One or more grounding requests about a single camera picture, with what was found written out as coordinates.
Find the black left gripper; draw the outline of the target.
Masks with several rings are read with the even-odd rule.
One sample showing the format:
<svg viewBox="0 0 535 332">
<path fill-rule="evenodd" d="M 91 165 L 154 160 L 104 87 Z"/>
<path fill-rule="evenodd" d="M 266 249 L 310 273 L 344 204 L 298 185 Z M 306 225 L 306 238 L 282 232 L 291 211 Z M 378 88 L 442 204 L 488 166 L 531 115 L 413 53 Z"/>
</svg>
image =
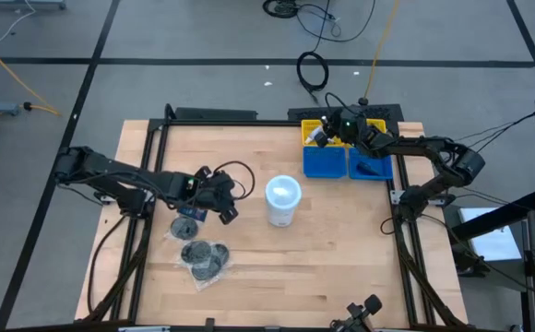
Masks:
<svg viewBox="0 0 535 332">
<path fill-rule="evenodd" d="M 208 166 L 200 168 L 195 177 L 198 179 L 193 206 L 211 210 L 219 214 L 222 224 L 230 224 L 237 216 L 235 197 L 231 190 L 234 180 L 225 171 L 212 172 Z"/>
</svg>

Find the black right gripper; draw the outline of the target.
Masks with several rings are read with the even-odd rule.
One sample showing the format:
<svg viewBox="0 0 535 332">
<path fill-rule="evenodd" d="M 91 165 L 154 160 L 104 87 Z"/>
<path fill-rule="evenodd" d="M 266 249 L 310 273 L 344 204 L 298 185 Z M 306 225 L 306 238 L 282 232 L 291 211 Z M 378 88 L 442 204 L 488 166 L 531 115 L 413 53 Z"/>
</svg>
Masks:
<svg viewBox="0 0 535 332">
<path fill-rule="evenodd" d="M 371 147 L 374 140 L 367 137 L 366 118 L 361 113 L 352 113 L 346 109 L 336 109 L 328 116 L 322 116 L 322 130 L 327 134 L 320 134 L 316 137 L 315 143 L 318 147 L 324 148 L 332 142 L 334 136 L 343 143 L 350 144 L 355 148 Z"/>
</svg>

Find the dark blue travel tube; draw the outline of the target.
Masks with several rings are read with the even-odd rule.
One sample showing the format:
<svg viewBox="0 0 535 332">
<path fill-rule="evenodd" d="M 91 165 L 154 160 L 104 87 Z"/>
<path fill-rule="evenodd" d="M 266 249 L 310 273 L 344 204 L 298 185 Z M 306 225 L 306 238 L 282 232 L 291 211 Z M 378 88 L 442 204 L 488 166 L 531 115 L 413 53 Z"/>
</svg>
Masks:
<svg viewBox="0 0 535 332">
<path fill-rule="evenodd" d="M 208 211 L 196 207 L 180 207 L 177 212 L 184 217 L 194 219 L 196 221 L 204 222 L 206 220 Z"/>
<path fill-rule="evenodd" d="M 380 168 L 378 167 L 376 163 L 372 164 L 372 163 L 368 163 L 365 161 L 360 161 L 356 165 L 356 171 L 364 176 L 381 176 L 382 175 Z"/>
</svg>

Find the black perforated tray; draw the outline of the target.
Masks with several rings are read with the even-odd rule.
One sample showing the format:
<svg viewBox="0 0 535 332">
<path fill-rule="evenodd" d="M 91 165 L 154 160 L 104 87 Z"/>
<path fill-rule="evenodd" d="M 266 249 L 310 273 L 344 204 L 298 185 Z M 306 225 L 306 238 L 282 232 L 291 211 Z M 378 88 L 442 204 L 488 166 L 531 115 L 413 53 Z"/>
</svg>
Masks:
<svg viewBox="0 0 535 332">
<path fill-rule="evenodd" d="M 404 121 L 399 104 L 351 105 L 350 108 L 357 113 L 364 113 L 367 118 L 383 119 L 390 122 Z M 288 110 L 288 119 L 290 121 L 318 119 L 328 114 L 329 109 L 327 107 L 290 108 Z"/>
</svg>

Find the blue plastic mesh basket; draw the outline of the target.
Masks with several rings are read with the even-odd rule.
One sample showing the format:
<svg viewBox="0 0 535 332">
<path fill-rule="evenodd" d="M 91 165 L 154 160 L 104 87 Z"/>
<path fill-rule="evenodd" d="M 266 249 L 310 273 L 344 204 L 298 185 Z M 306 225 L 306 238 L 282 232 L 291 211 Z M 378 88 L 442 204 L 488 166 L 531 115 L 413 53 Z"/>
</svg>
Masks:
<svg viewBox="0 0 535 332">
<path fill-rule="evenodd" d="M 341 178 L 347 175 L 345 148 L 303 148 L 303 174 L 309 178 Z"/>
<path fill-rule="evenodd" d="M 372 164 L 377 164 L 382 173 L 381 176 L 364 176 L 356 171 L 356 165 L 360 161 L 365 161 Z M 372 180 L 372 181 L 386 181 L 393 179 L 392 159 L 384 157 L 382 159 L 371 158 L 363 155 L 357 148 L 349 148 L 349 176 L 354 180 Z"/>
</svg>

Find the white plastic jar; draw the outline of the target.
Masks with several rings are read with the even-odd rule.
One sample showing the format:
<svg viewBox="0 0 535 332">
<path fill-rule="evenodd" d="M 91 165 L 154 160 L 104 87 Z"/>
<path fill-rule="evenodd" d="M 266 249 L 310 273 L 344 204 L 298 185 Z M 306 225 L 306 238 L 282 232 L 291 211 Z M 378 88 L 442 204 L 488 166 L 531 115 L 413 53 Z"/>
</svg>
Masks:
<svg viewBox="0 0 535 332">
<path fill-rule="evenodd" d="M 269 223 L 276 227 L 290 226 L 302 196 L 300 184 L 291 176 L 273 177 L 265 187 Z"/>
</svg>

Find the black side stand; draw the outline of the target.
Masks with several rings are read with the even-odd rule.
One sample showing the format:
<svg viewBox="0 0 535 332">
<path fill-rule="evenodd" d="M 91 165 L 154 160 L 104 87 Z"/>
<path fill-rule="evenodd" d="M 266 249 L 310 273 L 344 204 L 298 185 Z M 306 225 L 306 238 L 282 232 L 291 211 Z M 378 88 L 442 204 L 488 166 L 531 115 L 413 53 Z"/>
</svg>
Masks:
<svg viewBox="0 0 535 332">
<path fill-rule="evenodd" d="M 477 190 L 469 188 L 464 188 L 464 190 L 467 192 L 467 196 L 476 196 L 500 205 L 500 207 L 491 212 L 469 221 L 461 222 L 449 231 L 451 244 L 458 247 L 453 252 L 457 272 L 467 277 L 481 277 L 490 270 L 490 267 L 487 262 L 477 257 L 474 252 L 466 253 L 466 250 L 471 248 L 468 242 L 473 238 L 525 219 L 529 212 L 535 211 L 535 192 L 509 202 Z"/>
</svg>

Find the white flat board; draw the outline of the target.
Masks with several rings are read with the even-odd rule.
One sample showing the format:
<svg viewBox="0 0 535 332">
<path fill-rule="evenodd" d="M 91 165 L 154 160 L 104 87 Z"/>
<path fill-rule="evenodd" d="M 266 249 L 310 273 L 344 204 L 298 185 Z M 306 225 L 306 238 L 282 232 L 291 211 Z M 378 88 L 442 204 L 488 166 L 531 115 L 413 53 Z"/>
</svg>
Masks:
<svg viewBox="0 0 535 332">
<path fill-rule="evenodd" d="M 495 207 L 460 207 L 458 215 L 466 223 L 495 210 Z M 520 260 L 521 254 L 509 226 L 485 233 L 470 240 L 473 251 L 487 262 Z"/>
</svg>

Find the black aluminium table frame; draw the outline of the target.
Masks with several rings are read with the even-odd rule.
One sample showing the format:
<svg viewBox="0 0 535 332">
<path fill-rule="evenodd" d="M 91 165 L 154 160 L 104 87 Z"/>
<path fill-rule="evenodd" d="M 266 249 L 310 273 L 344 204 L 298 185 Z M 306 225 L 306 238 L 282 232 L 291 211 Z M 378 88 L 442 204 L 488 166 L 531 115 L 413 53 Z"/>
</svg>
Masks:
<svg viewBox="0 0 535 332">
<path fill-rule="evenodd" d="M 302 130 L 287 121 L 172 121 L 167 138 L 154 121 L 125 121 L 116 158 L 149 167 L 195 172 L 223 165 L 250 191 L 230 225 L 209 214 L 199 238 L 231 252 L 220 279 L 197 290 L 178 262 L 181 244 L 166 238 L 174 212 L 156 207 L 144 266 L 130 278 L 119 316 L 141 325 L 172 328 L 327 327 L 346 307 L 377 295 L 377 327 L 439 323 L 417 283 L 400 264 L 390 222 L 387 182 L 310 179 L 303 174 Z M 303 196 L 288 227 L 268 221 L 267 183 L 289 175 Z"/>
</svg>

